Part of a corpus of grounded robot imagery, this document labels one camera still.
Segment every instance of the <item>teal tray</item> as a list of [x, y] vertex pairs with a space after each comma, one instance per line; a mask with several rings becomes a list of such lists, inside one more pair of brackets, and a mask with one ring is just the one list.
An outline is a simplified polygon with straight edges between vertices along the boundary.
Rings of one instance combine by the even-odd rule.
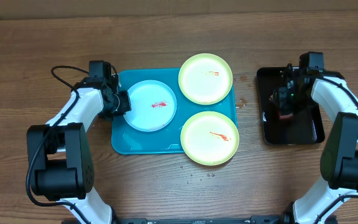
[[158, 68], [125, 70], [119, 74], [120, 90], [128, 90], [132, 85], [144, 80], [157, 80], [167, 84], [177, 98], [177, 112], [164, 128], [153, 131], [138, 131], [127, 124], [123, 116], [112, 122], [111, 145], [121, 154], [164, 154], [184, 152], [180, 144], [180, 132], [184, 123], [196, 113], [216, 111], [226, 115], [237, 126], [236, 102], [231, 88], [225, 99], [213, 105], [198, 105], [188, 100], [178, 84], [179, 68]]

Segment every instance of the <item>wooden table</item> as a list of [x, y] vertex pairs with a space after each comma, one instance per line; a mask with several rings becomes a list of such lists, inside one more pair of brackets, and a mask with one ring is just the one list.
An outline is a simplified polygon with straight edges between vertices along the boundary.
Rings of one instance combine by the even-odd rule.
[[[60, 223], [62, 207], [40, 208], [25, 194], [25, 133], [44, 124], [70, 91], [50, 75], [54, 65], [88, 69], [106, 60], [119, 71], [180, 67], [194, 54], [224, 58], [234, 73], [241, 143], [225, 166], [199, 166], [184, 154], [122, 156], [111, 147], [111, 123], [88, 132], [95, 187], [120, 217], [200, 218], [279, 214], [319, 176], [324, 144], [268, 147], [262, 141], [254, 77], [261, 67], [297, 64], [324, 52], [358, 96], [358, 11], [101, 17], [0, 21], [0, 223]], [[70, 83], [83, 74], [59, 70]], [[328, 136], [331, 123], [324, 114]], [[358, 223], [358, 200], [336, 215]]]

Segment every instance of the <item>red sauce stain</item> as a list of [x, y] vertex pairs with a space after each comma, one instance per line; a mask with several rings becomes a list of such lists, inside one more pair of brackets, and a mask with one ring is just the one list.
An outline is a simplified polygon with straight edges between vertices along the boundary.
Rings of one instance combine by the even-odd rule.
[[247, 81], [247, 77], [245, 75], [240, 76], [240, 81], [245, 82]]
[[210, 75], [219, 76], [219, 72], [209, 72]]
[[212, 135], [215, 135], [215, 136], [220, 136], [225, 141], [230, 141], [231, 140], [231, 138], [228, 138], [227, 136], [225, 136], [223, 134], [216, 134], [216, 133], [213, 133], [211, 131], [209, 133], [211, 133]]
[[152, 108], [161, 108], [163, 106], [166, 106], [168, 102], [166, 101], [161, 101], [161, 102], [156, 102], [152, 105]]

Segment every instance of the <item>food residue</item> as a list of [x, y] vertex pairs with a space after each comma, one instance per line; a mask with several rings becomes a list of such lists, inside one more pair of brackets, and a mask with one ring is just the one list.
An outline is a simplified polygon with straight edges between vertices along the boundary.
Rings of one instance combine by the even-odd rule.
[[161, 102], [156, 102], [152, 105], [152, 108], [161, 108], [163, 106], [166, 106], [168, 102], [166, 102], [165, 100], [164, 101], [161, 101]]
[[231, 140], [231, 138], [229, 138], [229, 137], [227, 137], [227, 136], [225, 136], [223, 134], [216, 134], [216, 133], [213, 133], [211, 131], [209, 133], [211, 133], [213, 136], [217, 136], [217, 137], [219, 136], [220, 138], [222, 138], [225, 141], [230, 141]]
[[210, 75], [219, 76], [219, 72], [209, 72]]
[[240, 81], [245, 82], [248, 78], [245, 75], [240, 76]]
[[246, 99], [244, 99], [244, 97], [241, 97], [240, 100], [238, 100], [238, 102], [239, 103], [236, 103], [236, 108], [238, 108], [238, 109], [241, 109], [241, 108], [247, 106], [247, 104], [248, 104], [248, 102], [246, 101]]

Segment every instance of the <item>white plate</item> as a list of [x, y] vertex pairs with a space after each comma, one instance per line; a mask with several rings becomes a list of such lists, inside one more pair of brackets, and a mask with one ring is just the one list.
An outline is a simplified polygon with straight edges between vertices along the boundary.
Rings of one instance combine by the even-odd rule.
[[124, 119], [139, 131], [156, 131], [164, 128], [174, 117], [177, 99], [166, 84], [156, 80], [145, 80], [128, 90], [132, 110]]

